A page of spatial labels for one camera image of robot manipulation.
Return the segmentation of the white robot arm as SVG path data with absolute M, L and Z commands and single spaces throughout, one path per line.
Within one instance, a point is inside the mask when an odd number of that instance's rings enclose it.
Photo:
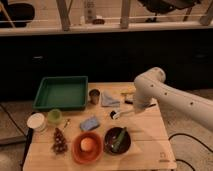
M 151 100 L 167 103 L 213 132 L 213 101 L 193 95 L 164 83 L 165 72 L 154 67 L 134 79 L 133 105 L 138 109 L 147 108 Z

